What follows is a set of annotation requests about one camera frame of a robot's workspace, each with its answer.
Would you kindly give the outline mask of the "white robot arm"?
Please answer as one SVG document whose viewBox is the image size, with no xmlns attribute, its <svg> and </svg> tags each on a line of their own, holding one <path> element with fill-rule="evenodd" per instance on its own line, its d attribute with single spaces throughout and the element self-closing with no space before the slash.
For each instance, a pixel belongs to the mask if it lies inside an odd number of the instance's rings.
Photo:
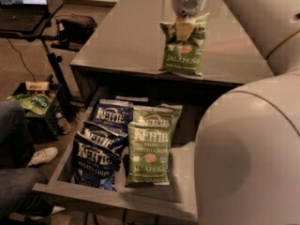
<svg viewBox="0 0 300 225">
<path fill-rule="evenodd" d="M 198 224 L 300 225 L 300 0 L 223 1 L 273 75 L 223 94 L 203 115 Z M 183 2 L 172 0 L 177 15 Z"/>
</svg>

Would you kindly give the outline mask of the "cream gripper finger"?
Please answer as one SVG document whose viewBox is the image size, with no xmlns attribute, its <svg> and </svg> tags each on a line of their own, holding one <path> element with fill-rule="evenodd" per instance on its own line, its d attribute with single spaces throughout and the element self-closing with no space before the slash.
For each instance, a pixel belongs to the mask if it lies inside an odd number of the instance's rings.
<svg viewBox="0 0 300 225">
<path fill-rule="evenodd" d="M 187 41 L 195 27 L 194 17 L 177 17 L 175 21 L 175 33 L 178 41 Z"/>
</svg>

